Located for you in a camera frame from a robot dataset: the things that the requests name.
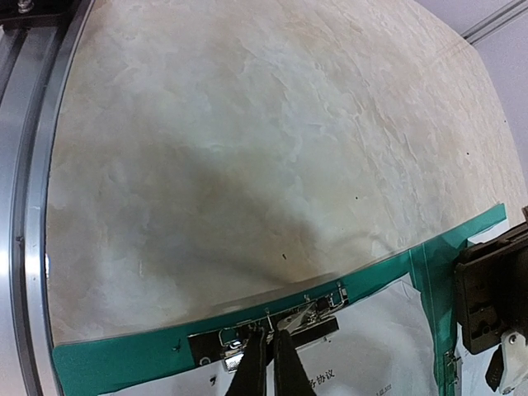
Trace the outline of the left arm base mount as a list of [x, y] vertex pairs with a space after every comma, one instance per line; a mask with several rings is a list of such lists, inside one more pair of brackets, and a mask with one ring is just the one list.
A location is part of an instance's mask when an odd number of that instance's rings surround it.
[[74, 0], [1, 0], [4, 30], [60, 25], [77, 10]]

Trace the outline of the printed paper sheet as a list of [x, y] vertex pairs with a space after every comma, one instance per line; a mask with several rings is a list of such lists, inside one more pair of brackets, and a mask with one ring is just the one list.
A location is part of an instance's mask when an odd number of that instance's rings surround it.
[[[339, 329], [295, 348], [315, 395], [437, 395], [433, 339], [410, 275], [337, 312]], [[275, 395], [274, 338], [266, 395]], [[121, 395], [225, 395], [235, 375], [221, 362], [120, 390]]]
[[455, 310], [459, 326], [456, 353], [462, 395], [493, 395], [485, 373], [494, 348], [505, 331], [493, 306], [494, 262], [488, 260], [499, 249], [498, 238], [509, 223], [499, 222], [468, 239], [468, 247], [455, 259]]

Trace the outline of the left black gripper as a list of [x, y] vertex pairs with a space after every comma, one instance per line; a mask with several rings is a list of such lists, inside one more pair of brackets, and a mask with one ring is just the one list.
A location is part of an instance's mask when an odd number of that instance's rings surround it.
[[527, 224], [455, 259], [456, 319], [465, 348], [473, 355], [496, 346], [502, 334], [527, 335]]

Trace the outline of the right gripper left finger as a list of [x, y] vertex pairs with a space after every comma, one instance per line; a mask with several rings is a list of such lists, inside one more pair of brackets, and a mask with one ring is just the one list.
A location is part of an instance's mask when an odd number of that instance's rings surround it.
[[226, 396], [263, 396], [266, 394], [266, 338], [267, 333], [262, 329], [251, 334]]

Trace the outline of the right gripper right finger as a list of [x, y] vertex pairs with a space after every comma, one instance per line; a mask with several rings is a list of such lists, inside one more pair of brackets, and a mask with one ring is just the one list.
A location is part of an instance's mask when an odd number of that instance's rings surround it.
[[274, 336], [274, 381], [275, 395], [315, 395], [287, 330]]

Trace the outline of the folder spine metal clip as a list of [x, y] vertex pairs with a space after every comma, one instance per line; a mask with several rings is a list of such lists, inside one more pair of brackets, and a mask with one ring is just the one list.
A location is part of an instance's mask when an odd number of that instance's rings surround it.
[[455, 396], [459, 391], [459, 363], [460, 358], [455, 350], [448, 351], [443, 356], [444, 363], [444, 395]]

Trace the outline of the folder cover metal clip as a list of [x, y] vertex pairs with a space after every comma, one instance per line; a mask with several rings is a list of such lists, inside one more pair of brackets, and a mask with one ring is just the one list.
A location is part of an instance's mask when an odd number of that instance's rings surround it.
[[263, 333], [270, 345], [277, 330], [286, 330], [294, 347], [303, 347], [335, 333], [339, 329], [337, 312], [348, 305], [347, 290], [338, 281], [325, 295], [306, 294], [303, 302], [288, 309], [273, 313], [266, 308], [255, 319], [188, 336], [193, 361], [198, 366], [221, 362], [225, 371], [233, 374], [254, 333]]

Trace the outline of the green file folder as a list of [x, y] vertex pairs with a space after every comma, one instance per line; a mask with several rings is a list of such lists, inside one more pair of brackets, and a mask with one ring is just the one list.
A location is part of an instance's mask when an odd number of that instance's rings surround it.
[[443, 356], [455, 349], [455, 286], [453, 261], [468, 246], [468, 239], [505, 220], [506, 208], [495, 205], [465, 223], [420, 243], [415, 247], [361, 269], [338, 280], [329, 281], [284, 298], [248, 309], [178, 325], [118, 336], [106, 340], [77, 342], [57, 346], [53, 362], [66, 395], [99, 395], [117, 391], [148, 380], [179, 374], [196, 365], [187, 337], [200, 332], [229, 327], [264, 314], [277, 312], [304, 301], [304, 295], [325, 295], [340, 281], [349, 302], [374, 294], [389, 282], [409, 274], [421, 292], [434, 343], [434, 381], [444, 395]]

